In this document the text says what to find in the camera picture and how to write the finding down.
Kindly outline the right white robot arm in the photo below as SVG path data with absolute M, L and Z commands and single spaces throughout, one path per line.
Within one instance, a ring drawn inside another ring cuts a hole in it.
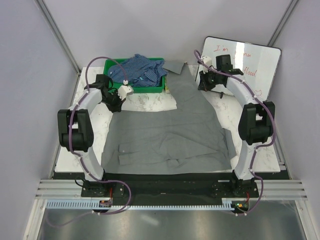
M 237 179 L 229 184 L 230 193 L 240 197 L 247 191 L 244 181 L 255 177 L 253 164 L 257 150 L 269 147 L 275 141 L 275 105 L 271 101 L 262 101 L 254 93 L 242 70 L 233 67 L 229 54 L 217 56 L 216 67 L 212 66 L 210 57 L 201 56 L 198 50 L 194 51 L 194 55 L 198 64 L 203 67 L 203 70 L 198 73 L 198 89 L 208 92 L 222 85 L 233 94 L 242 107 L 238 123 L 238 134 L 242 140 L 242 146 L 234 169 Z

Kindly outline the green paperback book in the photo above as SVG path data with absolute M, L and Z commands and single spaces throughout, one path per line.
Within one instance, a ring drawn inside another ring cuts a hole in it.
M 169 87 L 168 87 L 168 83 L 167 83 L 167 76 L 164 77 L 164 91 L 169 94 L 170 93 L 170 90 L 169 90 Z

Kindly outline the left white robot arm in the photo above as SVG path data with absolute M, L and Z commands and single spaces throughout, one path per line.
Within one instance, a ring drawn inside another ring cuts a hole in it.
M 105 74 L 97 74 L 95 82 L 84 88 L 77 103 L 57 113 L 59 144 L 77 158 L 85 179 L 95 181 L 92 191 L 99 197 L 109 193 L 110 185 L 102 180 L 104 169 L 93 149 L 95 136 L 91 113 L 100 104 L 104 104 L 112 113 L 120 112 L 124 101 L 112 79 Z

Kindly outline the white dry-erase board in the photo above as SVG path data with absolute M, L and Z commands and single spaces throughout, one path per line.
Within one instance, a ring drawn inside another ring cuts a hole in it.
M 200 53 L 212 59 L 213 67 L 217 66 L 217 56 L 229 55 L 233 68 L 243 72 L 245 81 L 255 95 L 265 101 L 269 96 L 282 51 L 275 47 L 208 36 Z

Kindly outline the grey long sleeve shirt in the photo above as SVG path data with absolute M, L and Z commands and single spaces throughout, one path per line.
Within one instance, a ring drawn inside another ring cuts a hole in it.
M 101 154 L 105 172 L 137 175 L 208 173 L 231 169 L 232 134 L 197 89 L 188 67 L 170 72 L 176 109 L 113 114 Z

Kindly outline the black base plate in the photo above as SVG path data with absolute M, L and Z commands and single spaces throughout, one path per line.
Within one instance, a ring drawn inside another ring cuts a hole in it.
M 220 205 L 223 198 L 253 199 L 258 186 L 289 180 L 287 171 L 259 172 L 256 178 L 239 181 L 232 173 L 186 173 L 177 175 L 139 175 L 106 173 L 106 184 L 89 182 L 80 172 L 58 172 L 54 180 L 72 180 L 82 188 L 82 197 L 111 197 L 115 205 L 130 206 L 206 206 Z

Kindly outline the blue checked shirt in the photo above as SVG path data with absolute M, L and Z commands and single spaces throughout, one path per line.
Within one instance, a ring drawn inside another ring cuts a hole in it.
M 135 54 L 124 60 L 120 65 L 115 64 L 107 70 L 107 75 L 114 83 L 123 83 L 127 79 L 132 87 L 158 87 L 162 77 L 167 75 L 163 68 L 165 61 L 150 60 L 149 58 Z

